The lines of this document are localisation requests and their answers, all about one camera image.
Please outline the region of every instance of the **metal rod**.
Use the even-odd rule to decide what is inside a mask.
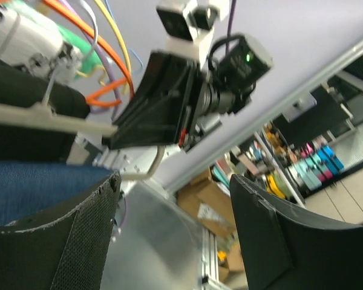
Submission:
[[[351,120],[348,119],[345,122],[347,123],[348,127],[350,128],[350,130],[355,130],[355,126],[352,124]]]
[[[262,146],[267,157],[269,157],[269,159],[271,160],[272,165],[274,166],[275,170],[277,170],[277,172],[283,178],[286,186],[288,186],[288,189],[290,190],[291,194],[296,199],[297,204],[300,207],[305,208],[305,205],[303,203],[303,197],[298,194],[298,192],[295,190],[292,183],[289,181],[289,178],[287,177],[287,175],[281,170],[281,167],[276,159],[276,156],[270,151],[270,148],[267,146],[266,142],[261,138],[261,136],[257,132],[254,133],[254,137],[255,137],[255,139],[257,139],[258,143]]]
[[[163,161],[165,153],[165,146],[157,146],[157,152],[155,159],[153,160],[151,166],[146,173],[123,173],[121,174],[122,181],[139,181],[152,178],[155,174],[157,168],[159,167],[161,161]]]
[[[346,133],[340,135],[338,138],[336,138],[335,141],[331,141],[328,143],[329,146],[334,146],[336,144],[338,144],[341,140],[347,138],[348,136],[350,136],[351,134],[355,133],[357,131],[357,128],[354,128],[353,130],[349,130]]]
[[[327,135],[329,136],[329,138],[331,138],[331,141],[334,142],[336,140],[336,137],[332,134],[331,131],[327,131]]]
[[[336,76],[363,92],[363,80],[345,71],[338,72]]]

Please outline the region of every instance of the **yellow object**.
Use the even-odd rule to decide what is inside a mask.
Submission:
[[[224,260],[226,259],[227,254],[224,251],[218,251],[218,258],[219,261],[224,262]]]
[[[106,69],[102,65],[94,66],[94,68],[88,74],[85,74],[82,71],[77,71],[77,74],[81,77],[92,77],[98,71],[102,71],[101,76],[98,78],[98,83],[101,86],[105,86],[103,79],[106,77]]]
[[[38,2],[35,5],[34,9],[44,16],[47,16],[51,11],[49,7],[47,7],[46,5],[44,5],[41,2]]]
[[[113,21],[113,18],[111,17],[108,9],[106,9],[105,5],[102,3],[101,0],[94,0],[94,2],[97,4],[98,8],[101,10],[103,15],[105,15],[105,18],[109,22],[111,29],[113,30],[114,34],[116,35],[116,38],[119,41],[119,45],[122,50],[123,58],[125,59],[126,67],[129,71],[129,74],[132,74],[132,67],[131,67],[131,61],[129,59],[128,50],[126,49],[125,42],[123,41],[121,32],[120,32],[117,24]],[[125,83],[123,93],[126,94],[128,89],[129,89],[128,83]]]
[[[266,176],[267,191],[277,195],[279,198],[285,198],[285,195],[281,190],[278,189],[273,175]]]

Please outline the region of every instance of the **purple cable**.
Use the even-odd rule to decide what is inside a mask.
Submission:
[[[78,16],[78,13],[75,11],[75,9],[66,0],[59,0],[59,2],[62,3],[64,6],[66,6],[66,8],[69,9],[72,13],[74,13],[75,15]],[[89,35],[87,35],[84,31],[83,31],[83,35],[85,35],[88,42],[94,41],[94,39],[91,38]],[[110,66],[106,56],[102,52],[101,47],[98,44],[96,45],[95,52],[97,53],[99,59],[102,62],[103,67],[105,68],[106,74],[109,77],[109,81],[110,82],[115,81],[116,77],[113,74],[111,66]],[[114,91],[114,95],[116,96],[116,100],[118,100],[120,98],[120,93],[119,93],[118,88],[114,88],[113,91]],[[103,112],[105,112],[107,110],[108,110],[108,108],[99,108],[99,109],[92,108],[91,112],[94,113],[94,114],[98,114],[98,113],[103,113]],[[117,106],[113,107],[112,121],[114,121],[114,119],[116,118],[116,115],[117,115]]]
[[[229,14],[229,23],[227,25],[227,37],[231,35],[232,30],[232,23],[234,21],[234,14],[235,14],[235,5],[237,4],[237,0],[232,0],[230,14]],[[229,53],[230,43],[226,43],[226,54]]]

